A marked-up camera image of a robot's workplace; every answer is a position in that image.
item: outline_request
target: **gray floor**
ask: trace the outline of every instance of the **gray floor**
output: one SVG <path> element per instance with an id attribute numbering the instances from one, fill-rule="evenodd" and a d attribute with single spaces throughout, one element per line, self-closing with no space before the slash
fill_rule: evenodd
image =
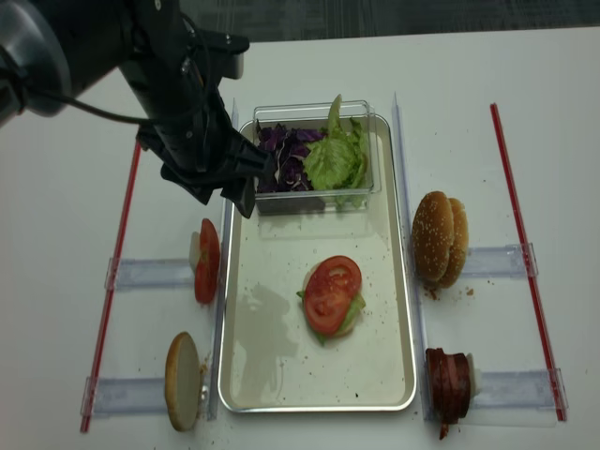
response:
<path id="1" fill-rule="evenodd" d="M 600 24 L 600 0 L 180 0 L 201 28 L 254 42 Z"/>

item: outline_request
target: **shredded red cabbage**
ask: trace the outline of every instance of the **shredded red cabbage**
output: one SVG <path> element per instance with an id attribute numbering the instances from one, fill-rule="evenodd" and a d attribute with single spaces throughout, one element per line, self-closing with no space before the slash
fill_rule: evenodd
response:
<path id="1" fill-rule="evenodd" d="M 261 180 L 256 189 L 259 193 L 313 190 L 302 161 L 308 156 L 306 143 L 320 141 L 325 134 L 316 129 L 261 128 L 257 122 L 259 148 L 273 154 L 275 172 L 270 179 Z"/>

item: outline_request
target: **clear plastic container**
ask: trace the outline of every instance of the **clear plastic container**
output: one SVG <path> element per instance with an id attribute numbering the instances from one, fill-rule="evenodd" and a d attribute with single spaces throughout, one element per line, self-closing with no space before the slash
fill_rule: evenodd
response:
<path id="1" fill-rule="evenodd" d="M 259 143 L 256 123 L 261 128 L 275 127 L 320 129 L 327 128 L 331 103 L 259 107 L 254 110 L 253 124 L 246 124 L 242 134 Z M 257 193 L 256 206 L 262 215 L 352 211 L 368 208 L 369 195 L 375 187 L 377 157 L 374 114 L 365 101 L 344 101 L 340 107 L 342 127 L 350 132 L 350 118 L 357 120 L 367 134 L 367 171 L 363 186 L 355 189 L 311 190 L 303 192 Z"/>

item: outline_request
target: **sliced tomato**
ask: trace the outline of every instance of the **sliced tomato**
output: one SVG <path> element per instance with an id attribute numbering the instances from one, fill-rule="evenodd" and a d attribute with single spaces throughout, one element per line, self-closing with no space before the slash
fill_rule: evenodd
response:
<path id="1" fill-rule="evenodd" d="M 354 297 L 358 293 L 363 282 L 358 265 L 346 256 L 333 256 L 326 259 L 319 264 L 313 276 L 323 280 L 321 283 L 328 280 L 329 283 L 336 284 L 350 297 Z"/>
<path id="2" fill-rule="evenodd" d="M 202 221 L 200 230 L 200 260 L 196 266 L 194 292 L 196 301 L 209 304 L 217 292 L 218 265 L 220 263 L 220 244 L 217 230 L 209 219 Z"/>
<path id="3" fill-rule="evenodd" d="M 344 322 L 352 298 L 335 284 L 307 287 L 304 308 L 310 328 L 324 335 L 333 335 Z"/>

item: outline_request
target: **lettuce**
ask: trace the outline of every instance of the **lettuce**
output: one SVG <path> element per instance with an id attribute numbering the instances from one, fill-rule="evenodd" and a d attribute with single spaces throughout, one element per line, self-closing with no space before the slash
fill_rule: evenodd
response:
<path id="1" fill-rule="evenodd" d="M 304 159 L 304 170 L 315 189 L 359 188 L 367 170 L 367 135 L 360 122 L 350 119 L 352 130 L 341 127 L 337 96 L 329 110 L 327 135 L 320 141 L 307 143 L 310 151 Z"/>
<path id="2" fill-rule="evenodd" d="M 302 299 L 302 306 L 304 307 L 305 292 L 298 291 L 296 295 L 298 295 Z M 310 325 L 308 326 L 308 328 L 310 328 L 310 330 L 314 333 L 317 340 L 321 342 L 321 345 L 324 345 L 327 339 L 335 338 L 346 332 L 347 328 L 354 322 L 354 319 L 356 319 L 356 316 L 360 314 L 361 309 L 363 309 L 366 305 L 367 303 L 365 302 L 365 299 L 360 294 L 360 292 L 357 295 L 355 295 L 352 298 L 352 301 L 350 302 L 350 306 L 348 307 L 348 312 L 346 312 L 346 317 L 344 318 L 344 321 L 341 323 L 336 333 L 331 337 L 316 332 L 315 330 L 310 328 Z"/>

